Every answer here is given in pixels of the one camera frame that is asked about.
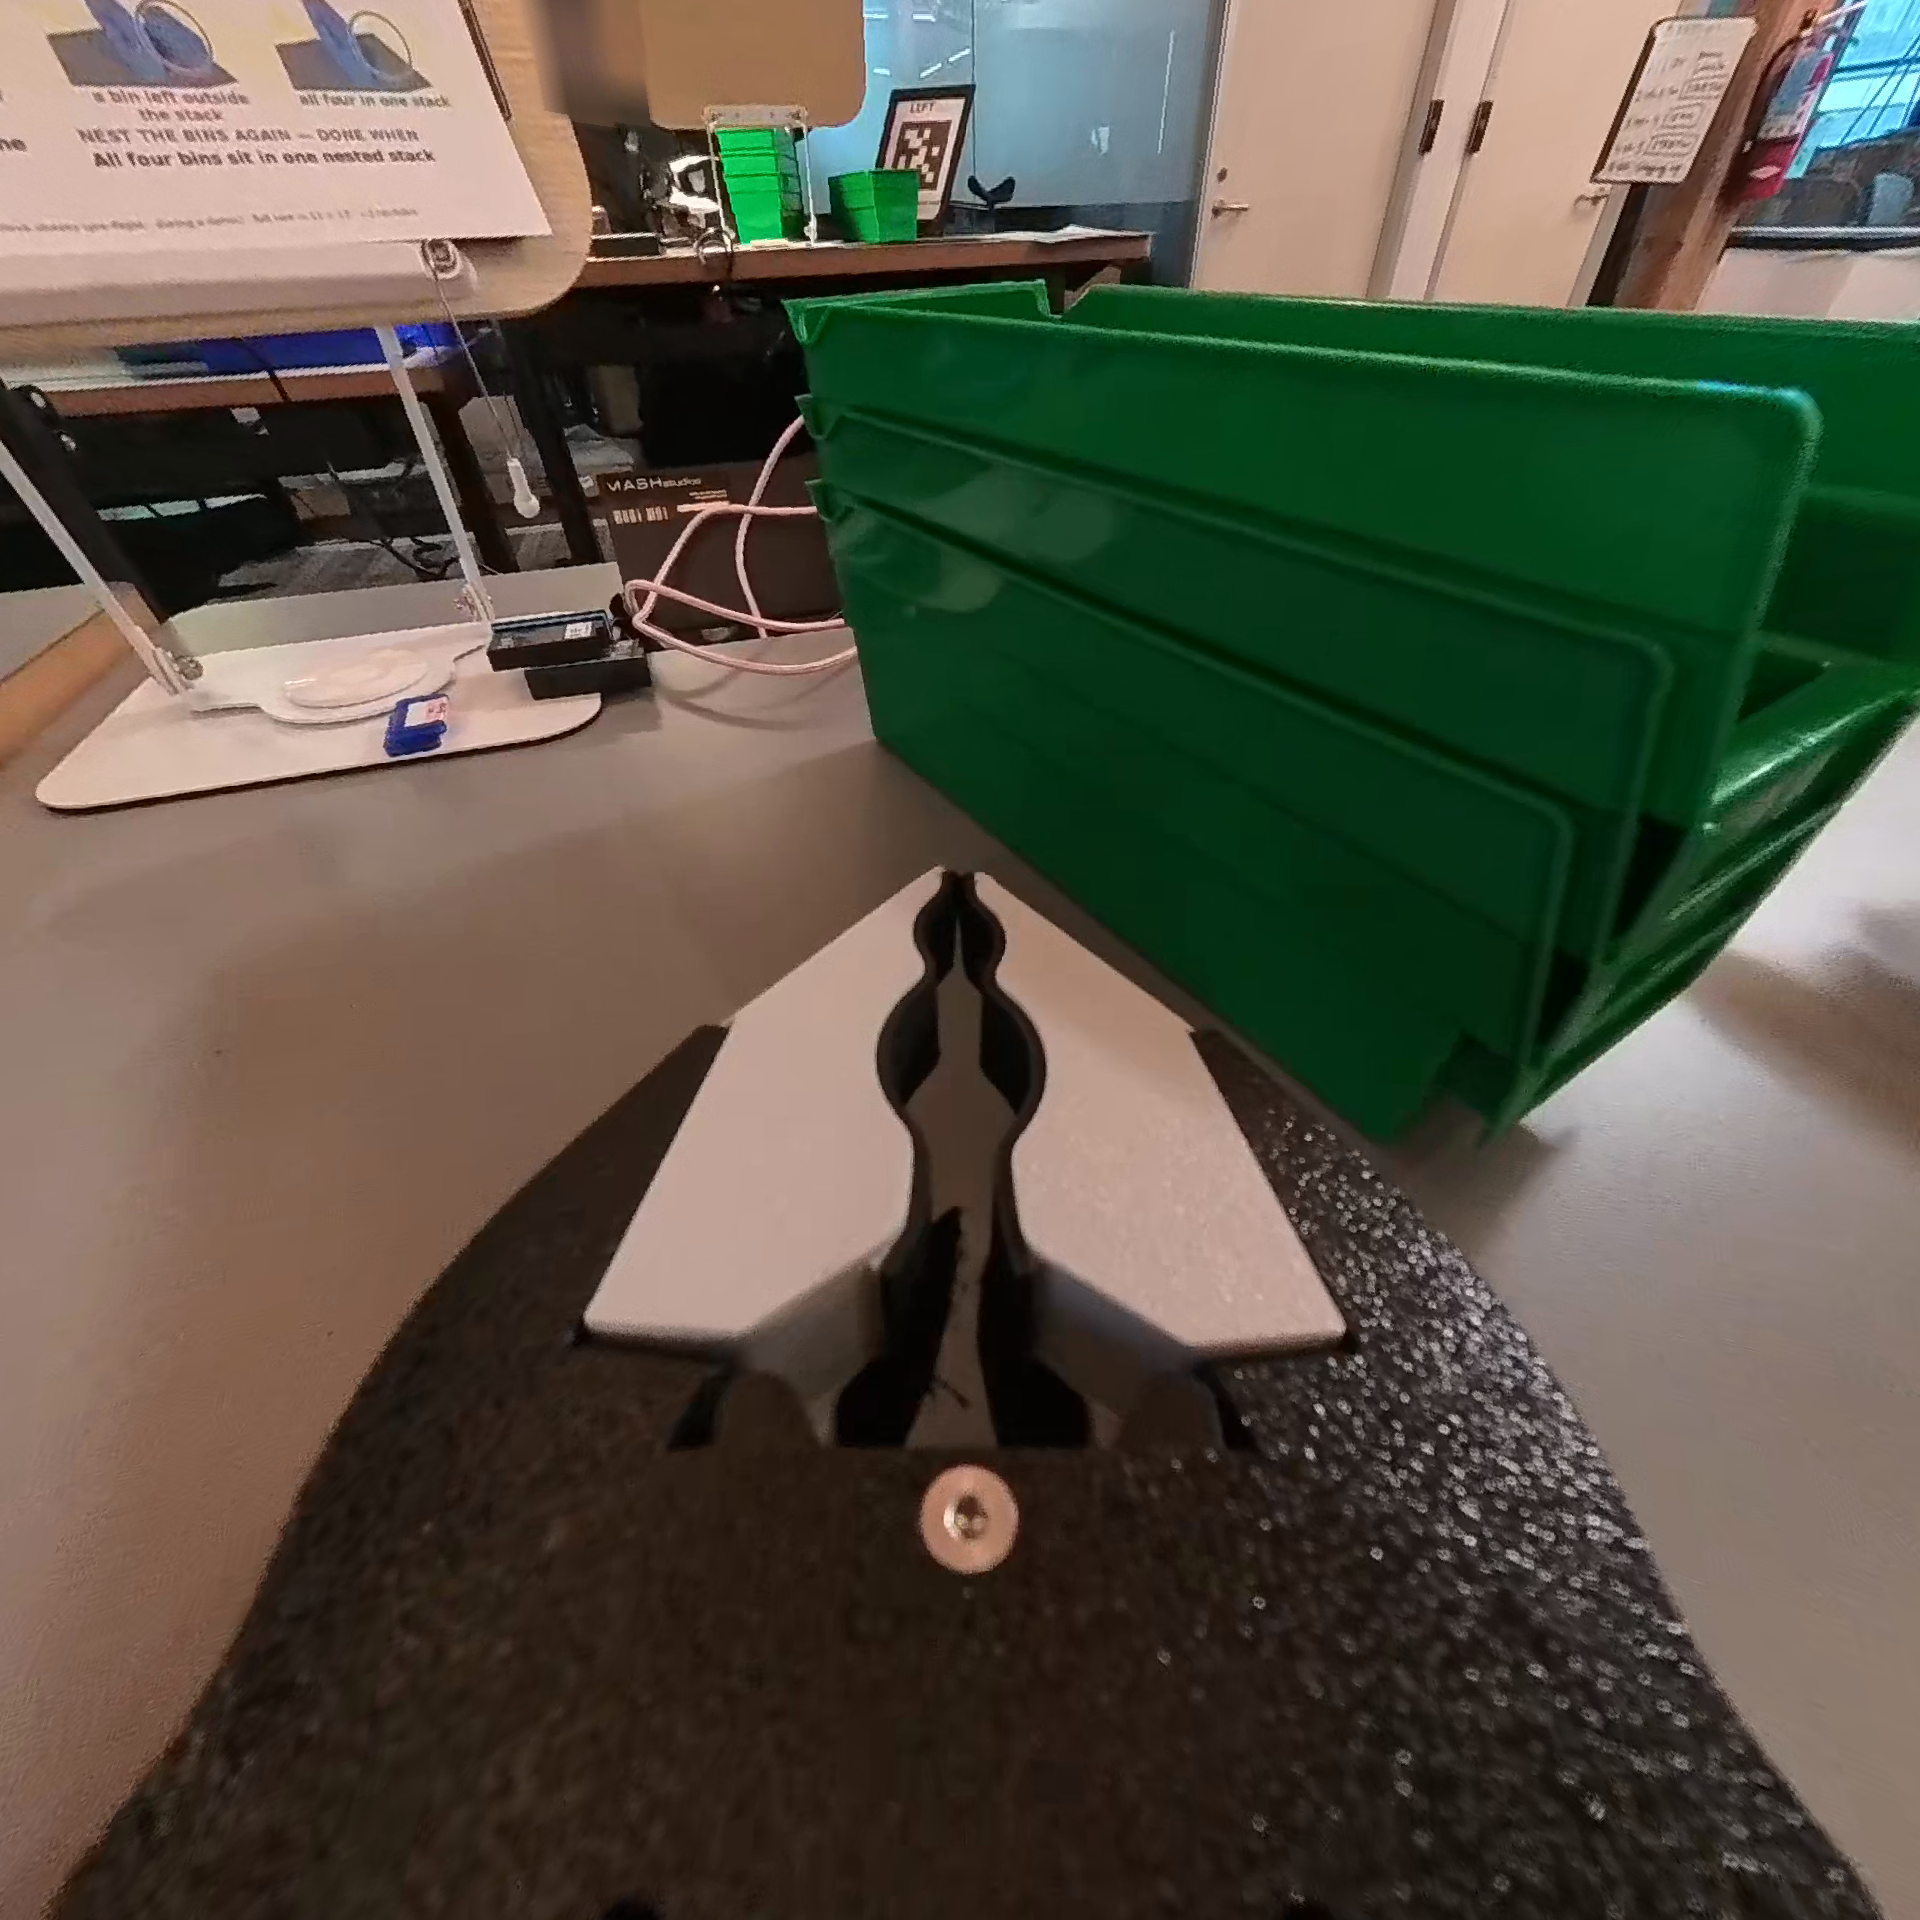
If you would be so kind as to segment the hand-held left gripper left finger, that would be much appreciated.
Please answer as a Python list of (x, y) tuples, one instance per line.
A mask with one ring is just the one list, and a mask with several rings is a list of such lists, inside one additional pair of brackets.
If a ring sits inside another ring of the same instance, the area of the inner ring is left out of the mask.
[(843, 1447), (910, 1441), (958, 1264), (910, 1107), (960, 904), (933, 870), (737, 1008), (584, 1308), (591, 1341), (771, 1374)]

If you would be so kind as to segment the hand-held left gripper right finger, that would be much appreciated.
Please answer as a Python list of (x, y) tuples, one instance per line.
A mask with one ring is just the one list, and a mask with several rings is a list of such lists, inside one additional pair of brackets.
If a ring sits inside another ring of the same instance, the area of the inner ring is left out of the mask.
[(1250, 1448), (1220, 1368), (1340, 1348), (1343, 1312), (1200, 1031), (995, 877), (960, 961), (1010, 1110), (975, 1345), (1003, 1448)]

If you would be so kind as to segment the small black blue device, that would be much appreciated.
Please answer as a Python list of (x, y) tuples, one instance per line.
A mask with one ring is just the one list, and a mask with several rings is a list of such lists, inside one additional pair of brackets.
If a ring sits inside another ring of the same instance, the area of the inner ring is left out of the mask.
[(498, 617), (488, 632), (491, 672), (544, 672), (604, 660), (621, 641), (608, 611)]

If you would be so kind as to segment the black electronics box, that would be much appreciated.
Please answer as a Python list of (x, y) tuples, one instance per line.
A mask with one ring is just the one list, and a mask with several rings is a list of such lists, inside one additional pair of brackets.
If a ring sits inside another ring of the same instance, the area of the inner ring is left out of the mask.
[[(597, 481), (591, 508), (607, 535), (613, 562), (627, 580), (667, 577), (717, 607), (747, 610), (734, 570), (734, 538), (744, 517), (705, 521), (681, 558), (667, 570), (687, 521), (710, 507), (741, 507), (758, 484), (758, 461), (705, 464), (681, 470), (634, 470)], [(841, 591), (830, 560), (820, 521), (771, 517), (755, 521), (747, 535), (747, 570), (758, 607), (770, 617), (811, 621), (841, 611)]]

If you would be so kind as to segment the white tray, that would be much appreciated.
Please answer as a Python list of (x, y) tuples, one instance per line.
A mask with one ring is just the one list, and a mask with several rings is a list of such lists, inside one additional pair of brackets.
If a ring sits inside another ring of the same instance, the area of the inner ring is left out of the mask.
[[(233, 650), (205, 655), (205, 665), (261, 664), (295, 674), (318, 664), (321, 644)], [(305, 732), (280, 725), (261, 711), (185, 711), (154, 682), (144, 682), (43, 775), (34, 797), (48, 811), (80, 815), (367, 770), (395, 771), (407, 762), (561, 741), (587, 728), (604, 708), (604, 701), (591, 694), (584, 701), (531, 701), (521, 672), (491, 672), (487, 650), (458, 665), (454, 682), (443, 694), (451, 701), (445, 742), (433, 754), (387, 758), (383, 728), (393, 708), (358, 724)]]

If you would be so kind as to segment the blue plastic bin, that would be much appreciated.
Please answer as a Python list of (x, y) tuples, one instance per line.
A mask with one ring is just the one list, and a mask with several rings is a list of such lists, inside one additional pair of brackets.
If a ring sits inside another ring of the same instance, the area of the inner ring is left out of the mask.
[(375, 328), (330, 328), (195, 342), (140, 342), (113, 348), (114, 361), (144, 372), (265, 375), (383, 367)]

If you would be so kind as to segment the white instruction poster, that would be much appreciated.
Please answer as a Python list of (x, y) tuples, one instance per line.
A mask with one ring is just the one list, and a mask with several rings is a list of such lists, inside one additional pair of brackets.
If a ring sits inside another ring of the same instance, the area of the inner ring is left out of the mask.
[(5, 4), (3, 258), (544, 237), (465, 4)]

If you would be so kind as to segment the white door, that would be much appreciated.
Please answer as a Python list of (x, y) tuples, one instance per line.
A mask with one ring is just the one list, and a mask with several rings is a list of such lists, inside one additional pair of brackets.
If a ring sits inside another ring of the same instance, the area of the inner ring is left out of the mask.
[(1190, 287), (1361, 298), (1435, 4), (1230, 4)]
[(1601, 147), (1661, 4), (1463, 4), (1444, 125), (1450, 191), (1424, 301), (1567, 305), (1611, 188)]

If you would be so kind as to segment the black white marker sign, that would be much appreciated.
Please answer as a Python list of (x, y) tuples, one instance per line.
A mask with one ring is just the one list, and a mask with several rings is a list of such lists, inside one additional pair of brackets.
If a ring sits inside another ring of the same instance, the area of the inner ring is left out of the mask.
[(910, 175), (918, 185), (918, 230), (947, 222), (958, 162), (975, 112), (973, 84), (894, 90), (881, 124), (878, 170)]

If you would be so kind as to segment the clear acrylic holder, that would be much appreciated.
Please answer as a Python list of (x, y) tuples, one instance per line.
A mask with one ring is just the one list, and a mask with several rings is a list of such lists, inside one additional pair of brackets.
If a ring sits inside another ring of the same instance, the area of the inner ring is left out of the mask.
[(783, 125), (783, 130), (794, 131), (798, 158), (801, 158), (801, 185), (803, 185), (803, 200), (801, 204), (803, 204), (803, 214), (807, 214), (807, 241), (803, 242), (815, 241), (817, 237), (817, 212), (815, 212), (815, 204), (811, 204), (811, 185), (810, 185), (807, 162), (803, 162), (803, 137), (807, 137), (803, 110), (763, 107), (763, 102), (761, 107), (731, 107), (731, 110), (705, 110), (705, 120), (704, 120), (705, 148), (710, 148), (710, 158), (717, 167), (717, 185), (721, 185), (721, 194), (723, 194), (723, 222), (727, 222), (731, 241), (737, 241), (734, 227), (731, 227), (731, 212), (728, 212), (728, 191), (727, 191), (727, 182), (723, 182), (723, 162), (721, 162), (721, 152), (717, 152), (717, 144), (715, 144), (715, 135), (717, 135), (721, 125)]

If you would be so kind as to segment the glass partition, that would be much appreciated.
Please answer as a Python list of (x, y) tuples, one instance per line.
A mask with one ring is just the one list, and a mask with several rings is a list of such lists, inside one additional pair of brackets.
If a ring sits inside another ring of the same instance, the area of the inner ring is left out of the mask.
[(864, 4), (868, 107), (975, 90), (951, 200), (1178, 205), (1210, 144), (1224, 4)]

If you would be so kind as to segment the brown rounded board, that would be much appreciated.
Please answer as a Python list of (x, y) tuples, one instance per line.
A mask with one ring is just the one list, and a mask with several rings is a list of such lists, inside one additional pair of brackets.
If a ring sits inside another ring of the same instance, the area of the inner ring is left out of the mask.
[(864, 4), (641, 4), (645, 118), (675, 131), (710, 110), (798, 110), (845, 125), (865, 100)]

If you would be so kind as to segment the white notice board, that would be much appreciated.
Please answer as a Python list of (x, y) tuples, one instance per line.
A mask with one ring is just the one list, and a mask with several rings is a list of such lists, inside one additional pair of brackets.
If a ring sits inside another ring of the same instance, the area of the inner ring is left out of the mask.
[(1753, 40), (1747, 14), (1657, 20), (1588, 181), (1608, 188), (1684, 182)]

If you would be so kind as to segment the red fire extinguisher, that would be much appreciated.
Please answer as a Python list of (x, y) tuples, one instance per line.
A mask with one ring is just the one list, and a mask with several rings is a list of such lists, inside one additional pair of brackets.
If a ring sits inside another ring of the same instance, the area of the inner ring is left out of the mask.
[(1827, 11), (1805, 11), (1800, 32), (1767, 67), (1747, 144), (1728, 175), (1727, 198), (1734, 205), (1763, 204), (1790, 181), (1838, 62), (1835, 40), (1843, 37), (1845, 28), (1831, 25)]

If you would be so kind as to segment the large window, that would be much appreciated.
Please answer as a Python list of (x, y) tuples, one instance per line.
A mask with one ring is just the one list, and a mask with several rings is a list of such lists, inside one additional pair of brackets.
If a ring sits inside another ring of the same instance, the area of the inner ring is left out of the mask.
[(1838, 62), (1783, 188), (1738, 235), (1800, 245), (1917, 241), (1917, 5), (1845, 4)]

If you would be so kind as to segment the wooden post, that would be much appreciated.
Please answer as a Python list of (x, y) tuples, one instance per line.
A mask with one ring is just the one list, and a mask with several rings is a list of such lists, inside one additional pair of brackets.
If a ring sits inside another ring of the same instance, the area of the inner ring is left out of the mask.
[(1681, 182), (1633, 182), (1605, 250), (1581, 298), (1587, 305), (1698, 310), (1728, 242), (1738, 188), (1731, 178), (1750, 125), (1761, 114), (1763, 84), (1783, 67), (1783, 48), (1808, 28), (1827, 28), (1843, 4), (1703, 4), (1707, 17), (1753, 22), (1747, 48)]

